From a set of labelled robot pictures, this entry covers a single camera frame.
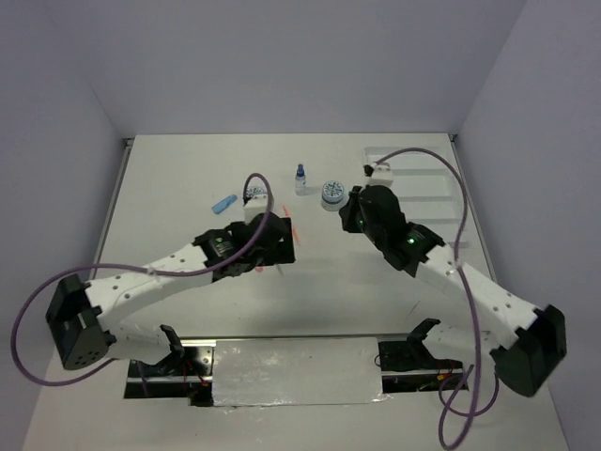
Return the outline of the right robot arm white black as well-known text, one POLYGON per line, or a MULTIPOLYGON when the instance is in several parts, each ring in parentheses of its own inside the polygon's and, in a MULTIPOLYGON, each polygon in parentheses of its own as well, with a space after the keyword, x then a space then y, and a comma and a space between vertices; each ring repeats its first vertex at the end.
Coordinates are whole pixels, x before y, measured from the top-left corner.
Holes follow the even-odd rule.
POLYGON ((490 278, 454 261, 438 234, 406 220, 392 190, 355 186, 339 215, 348 233, 362 233, 396 270, 454 301, 473 300, 480 324, 497 341, 490 355, 501 381, 534 397, 567 354, 565 317, 553 305, 539 308, 490 278))

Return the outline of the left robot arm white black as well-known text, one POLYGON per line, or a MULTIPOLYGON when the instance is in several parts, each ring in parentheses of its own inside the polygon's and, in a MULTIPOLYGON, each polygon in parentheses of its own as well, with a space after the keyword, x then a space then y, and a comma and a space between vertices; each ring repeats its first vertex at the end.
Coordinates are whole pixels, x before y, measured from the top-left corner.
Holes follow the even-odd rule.
POLYGON ((261 213, 249 224, 210 229, 142 272, 91 282, 77 274, 61 278, 46 321, 66 370, 109 358, 141 361, 171 375, 184 362, 179 336, 163 320, 150 329, 134 324, 134 313, 185 290, 294 260, 290 219, 261 213))

